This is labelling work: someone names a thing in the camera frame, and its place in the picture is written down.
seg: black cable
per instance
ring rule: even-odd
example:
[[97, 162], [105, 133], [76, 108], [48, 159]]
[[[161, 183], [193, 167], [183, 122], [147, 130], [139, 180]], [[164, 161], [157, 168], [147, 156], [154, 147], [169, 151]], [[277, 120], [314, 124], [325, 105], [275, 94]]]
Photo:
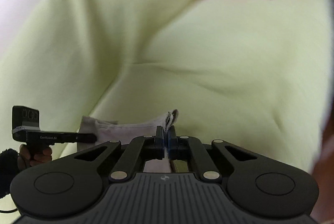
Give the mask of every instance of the black cable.
[[11, 213], [15, 213], [16, 211], [17, 211], [17, 208], [15, 208], [14, 210], [9, 210], [9, 211], [0, 210], [0, 213], [1, 214], [11, 214]]

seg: circular pad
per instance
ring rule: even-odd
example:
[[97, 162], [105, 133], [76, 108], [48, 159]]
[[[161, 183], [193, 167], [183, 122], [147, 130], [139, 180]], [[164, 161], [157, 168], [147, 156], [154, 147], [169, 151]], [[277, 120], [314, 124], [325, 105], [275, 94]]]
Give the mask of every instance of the circular pad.
[[59, 194], [69, 190], [74, 184], [71, 175], [64, 172], [50, 172], [38, 177], [36, 189], [44, 194]]
[[256, 186], [269, 195], [286, 195], [295, 188], [295, 182], [287, 175], [280, 173], [262, 174], [255, 180]]

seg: green fabric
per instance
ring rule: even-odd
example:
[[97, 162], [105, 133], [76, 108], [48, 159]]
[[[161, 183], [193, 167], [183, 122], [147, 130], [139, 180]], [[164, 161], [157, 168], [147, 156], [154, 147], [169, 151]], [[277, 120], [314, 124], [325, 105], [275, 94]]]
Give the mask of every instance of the green fabric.
[[[330, 0], [42, 0], [0, 64], [11, 108], [41, 128], [140, 123], [179, 109], [178, 135], [220, 138], [309, 171], [331, 84]], [[54, 147], [54, 157], [64, 145]]]

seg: ribbed grip surface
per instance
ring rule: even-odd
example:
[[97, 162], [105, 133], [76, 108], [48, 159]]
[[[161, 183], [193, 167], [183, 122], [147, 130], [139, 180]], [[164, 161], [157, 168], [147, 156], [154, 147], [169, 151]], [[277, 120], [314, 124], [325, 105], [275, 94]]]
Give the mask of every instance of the ribbed grip surface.
[[249, 215], [235, 207], [219, 185], [198, 181], [192, 173], [137, 173], [129, 182], [111, 185], [98, 204], [80, 215], [56, 221], [24, 216], [16, 223], [316, 224], [309, 216], [265, 220]]

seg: handheld camera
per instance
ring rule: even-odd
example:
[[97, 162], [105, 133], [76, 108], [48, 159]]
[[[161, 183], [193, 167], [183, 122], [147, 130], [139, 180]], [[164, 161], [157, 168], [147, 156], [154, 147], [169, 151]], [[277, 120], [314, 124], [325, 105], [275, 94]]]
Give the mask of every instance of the handheld camera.
[[92, 133], [44, 132], [39, 128], [39, 111], [26, 106], [13, 106], [12, 109], [13, 139], [27, 144], [31, 155], [42, 153], [55, 143], [95, 143], [97, 138]]

